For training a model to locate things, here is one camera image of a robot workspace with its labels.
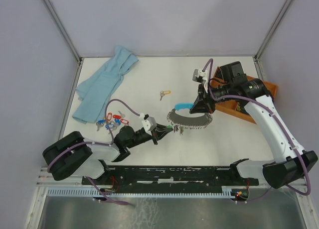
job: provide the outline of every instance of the blue cloth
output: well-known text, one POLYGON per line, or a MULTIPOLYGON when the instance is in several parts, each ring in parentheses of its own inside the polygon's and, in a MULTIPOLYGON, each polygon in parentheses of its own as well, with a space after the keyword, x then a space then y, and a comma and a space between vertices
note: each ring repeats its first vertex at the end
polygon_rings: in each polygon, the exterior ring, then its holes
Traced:
POLYGON ((122 83, 124 75, 138 58, 122 46, 116 46, 115 56, 105 62, 89 79, 77 86, 81 104, 73 114, 79 122, 95 123, 102 120, 111 95, 122 83))

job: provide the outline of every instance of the orange tray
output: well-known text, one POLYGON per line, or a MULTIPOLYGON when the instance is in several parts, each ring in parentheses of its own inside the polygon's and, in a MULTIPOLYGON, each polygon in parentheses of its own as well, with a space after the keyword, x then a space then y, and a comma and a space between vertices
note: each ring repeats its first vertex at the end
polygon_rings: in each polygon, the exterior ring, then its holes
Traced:
MULTIPOLYGON (((250 80, 253 80, 254 77, 247 76, 247 79, 248 79, 248 81, 250 81, 250 80)), ((220 83, 218 83, 216 81, 211 81, 211 82, 212 82, 211 83, 212 87, 217 87, 218 85, 221 85, 220 83)), ((270 82, 267 82, 267 81, 263 81, 263 83, 265 84, 266 88, 271 92, 271 94, 273 95, 273 97, 275 99, 276 94, 277 94, 278 86, 276 84, 273 84, 273 83, 270 83, 270 82)), ((216 104, 216 109, 218 111, 222 111, 222 112, 224 112, 226 114, 235 116, 237 118, 241 118, 241 119, 249 121, 251 123, 256 123, 250 115, 247 115, 247 114, 244 114, 244 113, 241 113, 241 112, 237 111, 236 110, 237 109, 237 104, 238 103, 236 101, 234 101, 234 100, 227 101, 227 102, 216 104)))

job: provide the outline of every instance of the gray wall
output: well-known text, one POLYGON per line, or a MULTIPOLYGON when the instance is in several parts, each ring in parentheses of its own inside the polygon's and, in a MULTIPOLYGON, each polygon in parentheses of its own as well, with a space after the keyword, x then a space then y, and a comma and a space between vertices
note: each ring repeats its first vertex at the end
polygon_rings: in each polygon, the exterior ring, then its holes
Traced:
POLYGON ((76 61, 40 0, 0 0, 0 228, 24 224, 76 61))
MULTIPOLYGON (((279 85, 276 106, 281 117, 305 149, 317 155, 318 12, 318 0, 295 0, 262 58, 267 79, 279 85)), ((319 163, 310 176, 312 198, 319 209, 319 163)))
POLYGON ((254 55, 285 0, 51 0, 81 56, 254 55))

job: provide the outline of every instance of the metal floor panel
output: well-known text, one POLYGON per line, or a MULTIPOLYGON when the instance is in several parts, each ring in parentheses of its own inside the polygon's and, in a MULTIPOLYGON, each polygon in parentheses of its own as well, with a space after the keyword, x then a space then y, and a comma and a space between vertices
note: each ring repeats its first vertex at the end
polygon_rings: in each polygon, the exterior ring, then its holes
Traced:
MULTIPOLYGON (((251 199, 266 190, 250 189, 251 199)), ((215 198, 121 198, 129 206, 90 197, 47 196, 39 229, 305 229, 296 194, 273 190, 264 200, 235 204, 215 198)))

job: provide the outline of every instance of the metal key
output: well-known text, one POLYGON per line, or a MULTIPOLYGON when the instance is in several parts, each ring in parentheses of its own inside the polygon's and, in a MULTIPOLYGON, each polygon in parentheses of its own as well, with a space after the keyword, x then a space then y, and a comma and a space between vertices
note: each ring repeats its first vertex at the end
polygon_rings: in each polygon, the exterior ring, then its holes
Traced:
POLYGON ((178 126, 177 125, 174 126, 174 132, 178 132, 178 126))
POLYGON ((125 117, 125 114, 122 114, 120 111, 119 111, 119 114, 120 114, 121 118, 125 117))
POLYGON ((113 120, 112 120, 110 123, 114 125, 114 126, 111 128, 111 131, 113 132, 113 131, 115 131, 115 130, 118 128, 119 124, 118 124, 118 123, 115 123, 113 120))
POLYGON ((99 122, 96 122, 96 126, 98 127, 98 129, 96 131, 99 131, 101 127, 103 127, 103 123, 99 123, 99 122))
POLYGON ((160 96, 160 101, 161 101, 161 99, 164 97, 164 91, 161 91, 159 96, 160 96))

